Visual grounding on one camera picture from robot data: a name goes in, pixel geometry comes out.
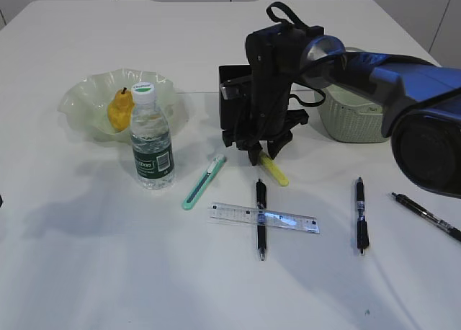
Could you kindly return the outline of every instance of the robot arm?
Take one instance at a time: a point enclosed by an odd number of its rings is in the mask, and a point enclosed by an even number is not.
[[[273,7],[292,23],[276,17]],[[323,93],[335,84],[382,106],[382,134],[391,137],[395,160],[412,182],[461,197],[461,70],[406,55],[346,52],[338,38],[303,24],[281,2],[267,13],[278,24],[246,38],[251,76],[245,80],[251,93],[232,135],[223,133],[227,146],[235,141],[256,164],[259,141],[268,141],[274,158],[292,140],[290,129],[308,119],[287,110],[291,85]],[[226,85],[221,89],[226,92]]]

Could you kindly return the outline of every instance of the mint green box cutter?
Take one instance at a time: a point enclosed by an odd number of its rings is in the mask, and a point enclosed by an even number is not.
[[[200,177],[198,183],[195,184],[195,187],[187,195],[186,199],[182,203],[182,208],[185,210],[190,210],[194,207],[195,203],[202,196],[203,192],[207,188],[208,184],[214,179],[215,175],[219,172],[221,167],[225,162],[225,156],[218,154],[211,162],[210,166],[205,170],[205,172]]]

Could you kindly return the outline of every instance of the table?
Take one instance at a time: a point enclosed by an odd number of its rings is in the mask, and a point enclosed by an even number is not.
[[[459,244],[393,202],[402,192],[455,226],[459,201],[411,184],[388,143],[337,143],[317,112],[277,157],[278,187],[224,148],[218,65],[269,26],[270,1],[175,4],[41,1],[0,32],[1,329],[458,329]],[[286,1],[346,45],[432,61],[369,0]],[[172,79],[190,120],[173,139],[176,184],[139,187],[129,146],[95,143],[57,112],[85,75],[119,67]],[[310,92],[302,92],[307,99]],[[193,210],[180,204],[208,161],[228,162]],[[320,235],[211,223],[212,201],[315,215]],[[371,247],[355,249],[354,180]]]

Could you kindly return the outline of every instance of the water bottle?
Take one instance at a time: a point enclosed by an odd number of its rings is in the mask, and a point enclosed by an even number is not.
[[[174,181],[174,162],[168,122],[156,102],[151,83],[131,88],[131,142],[140,183],[148,189],[168,187]]]

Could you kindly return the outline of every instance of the bottle label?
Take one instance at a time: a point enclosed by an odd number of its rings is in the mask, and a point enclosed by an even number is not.
[[[133,149],[136,170],[146,179],[160,179],[170,174],[174,168],[171,144],[168,148],[155,153],[141,153]]]

